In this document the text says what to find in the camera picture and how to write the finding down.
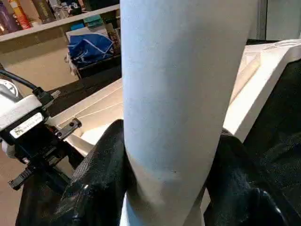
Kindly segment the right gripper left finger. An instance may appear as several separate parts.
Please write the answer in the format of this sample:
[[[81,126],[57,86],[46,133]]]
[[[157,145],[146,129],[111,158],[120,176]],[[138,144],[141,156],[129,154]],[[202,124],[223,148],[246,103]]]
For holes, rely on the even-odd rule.
[[[119,119],[76,168],[63,194],[63,225],[118,226],[131,175]]]

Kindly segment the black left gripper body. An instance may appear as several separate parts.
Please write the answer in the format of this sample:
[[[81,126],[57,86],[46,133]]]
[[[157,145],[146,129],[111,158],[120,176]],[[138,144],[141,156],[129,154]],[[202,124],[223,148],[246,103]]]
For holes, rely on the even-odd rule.
[[[9,181],[14,190],[18,190],[32,176],[41,175],[53,190],[64,190],[69,178],[55,167],[72,150],[67,142],[54,134],[53,127],[43,123],[15,138],[12,127],[4,129],[4,141],[16,148],[16,158],[26,164],[25,170]]]

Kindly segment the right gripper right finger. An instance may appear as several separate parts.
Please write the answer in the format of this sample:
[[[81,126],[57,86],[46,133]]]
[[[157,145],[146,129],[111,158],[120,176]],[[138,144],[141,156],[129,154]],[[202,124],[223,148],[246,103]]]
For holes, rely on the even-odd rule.
[[[248,156],[243,143],[222,131],[206,180],[207,226],[299,226],[301,216]]]

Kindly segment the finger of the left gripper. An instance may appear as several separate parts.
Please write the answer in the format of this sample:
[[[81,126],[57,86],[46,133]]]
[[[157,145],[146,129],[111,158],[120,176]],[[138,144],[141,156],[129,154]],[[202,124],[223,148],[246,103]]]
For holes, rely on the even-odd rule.
[[[82,123],[78,119],[72,119],[67,125],[56,132],[56,137],[60,140],[65,140],[70,134],[72,134],[76,129],[80,128]]]

